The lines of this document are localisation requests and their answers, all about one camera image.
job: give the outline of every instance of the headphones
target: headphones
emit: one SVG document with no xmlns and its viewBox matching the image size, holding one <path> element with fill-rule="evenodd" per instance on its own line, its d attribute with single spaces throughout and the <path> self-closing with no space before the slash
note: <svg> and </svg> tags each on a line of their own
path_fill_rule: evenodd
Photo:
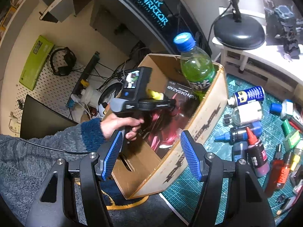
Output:
<svg viewBox="0 0 303 227">
<path fill-rule="evenodd" d="M 53 59 L 54 59 L 54 55 L 59 51 L 66 52 L 66 54 L 63 56 L 63 58 L 67 64 L 67 66 L 60 66 L 60 67 L 58 67 L 58 71 L 56 71 L 56 69 L 54 67 Z M 52 52 L 52 54 L 50 56 L 50 64 L 51 64 L 53 74 L 56 76 L 69 75 L 71 73 L 73 67 L 76 64 L 76 60 L 77 60 L 77 58 L 76 58 L 75 54 L 68 47 L 54 50 L 54 52 Z"/>
</svg>

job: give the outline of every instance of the desk lamp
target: desk lamp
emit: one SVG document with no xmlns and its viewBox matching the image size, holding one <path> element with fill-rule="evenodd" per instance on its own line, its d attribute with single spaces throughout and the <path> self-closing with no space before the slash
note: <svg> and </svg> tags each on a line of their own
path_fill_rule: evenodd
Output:
<svg viewBox="0 0 303 227">
<path fill-rule="evenodd" d="M 214 34 L 224 46 L 236 50 L 252 50 L 265 41 L 261 24 L 246 14 L 241 14 L 239 0 L 230 0 L 232 13 L 219 16 L 214 22 Z"/>
</svg>

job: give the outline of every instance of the blue sleeve cuff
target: blue sleeve cuff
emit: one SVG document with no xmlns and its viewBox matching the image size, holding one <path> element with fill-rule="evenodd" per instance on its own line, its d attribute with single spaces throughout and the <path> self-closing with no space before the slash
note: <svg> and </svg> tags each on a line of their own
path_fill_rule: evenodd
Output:
<svg viewBox="0 0 303 227">
<path fill-rule="evenodd" d="M 88 152 L 97 151 L 100 145 L 106 142 L 100 122 L 101 119 L 96 118 L 81 124 L 82 139 Z"/>
</svg>

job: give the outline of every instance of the red paint bottle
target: red paint bottle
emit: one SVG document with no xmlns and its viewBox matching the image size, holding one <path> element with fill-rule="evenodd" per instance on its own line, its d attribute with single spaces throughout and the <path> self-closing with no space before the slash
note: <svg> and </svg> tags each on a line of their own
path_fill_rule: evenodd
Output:
<svg viewBox="0 0 303 227">
<path fill-rule="evenodd" d="M 276 148 L 275 157 L 271 162 L 271 169 L 269 175 L 266 177 L 267 183 L 265 184 L 266 188 L 264 192 L 267 198 L 272 197 L 274 191 L 277 188 L 277 182 L 280 178 L 282 167 L 284 165 L 282 157 L 282 144 L 278 144 Z"/>
<path fill-rule="evenodd" d="M 293 152 L 286 152 L 284 154 L 284 157 L 283 157 L 284 164 L 283 164 L 279 179 L 277 181 L 276 189 L 283 189 L 284 184 L 287 180 L 287 176 L 289 174 L 289 170 L 290 170 L 290 166 L 291 166 L 293 156 L 294 156 Z"/>
<path fill-rule="evenodd" d="M 269 172 L 269 163 L 261 139 L 258 139 L 250 130 L 246 127 L 248 137 L 248 156 L 250 157 L 252 164 L 254 165 L 255 174 L 257 177 L 262 177 Z"/>
</svg>

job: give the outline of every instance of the teal cutting mat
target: teal cutting mat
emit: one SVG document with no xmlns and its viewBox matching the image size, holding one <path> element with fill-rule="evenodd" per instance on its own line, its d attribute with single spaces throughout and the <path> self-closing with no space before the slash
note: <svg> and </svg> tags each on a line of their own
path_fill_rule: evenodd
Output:
<svg viewBox="0 0 303 227">
<path fill-rule="evenodd" d="M 229 97 L 231 97 L 234 92 L 251 88 L 254 85 L 228 74 L 227 86 Z M 263 134 L 261 135 L 261 139 L 263 141 L 264 148 L 266 150 L 269 161 L 273 159 L 276 145 L 278 143 L 282 143 L 282 140 L 284 139 L 284 135 L 281 128 L 282 121 L 280 120 L 280 117 L 269 113 L 269 106 L 272 102 L 281 103 L 277 98 L 266 93 L 266 98 L 263 102 L 264 118 L 261 121 L 263 127 Z M 214 130 L 212 131 L 209 138 L 204 144 L 204 148 L 206 149 L 206 151 L 214 152 L 221 159 L 225 160 L 231 160 L 232 146 L 229 143 L 214 142 L 214 137 L 228 132 L 229 129 L 232 127 L 232 125 L 223 125 L 224 114 L 231 114 L 231 112 L 232 108 L 225 108 L 217 125 L 215 126 Z M 264 180 L 265 176 L 259 178 L 259 182 L 261 185 L 263 185 Z M 185 171 L 162 194 L 169 201 L 169 203 L 177 210 L 177 212 L 179 212 L 183 218 L 190 222 L 198 203 L 202 185 L 203 183 L 199 183 L 195 178 L 193 178 L 189 168 L 186 168 Z M 275 192 L 273 196 L 269 199 L 269 204 L 272 208 L 274 216 L 276 216 L 276 212 L 280 209 L 280 206 L 282 205 L 282 203 L 275 203 L 277 197 L 282 193 L 284 193 L 286 197 L 293 196 L 294 194 L 292 193 L 292 189 L 293 188 L 288 179 L 285 183 L 284 188 L 280 191 Z M 221 202 L 216 224 L 221 223 L 223 221 L 226 207 L 227 192 L 228 179 L 223 179 Z"/>
</svg>

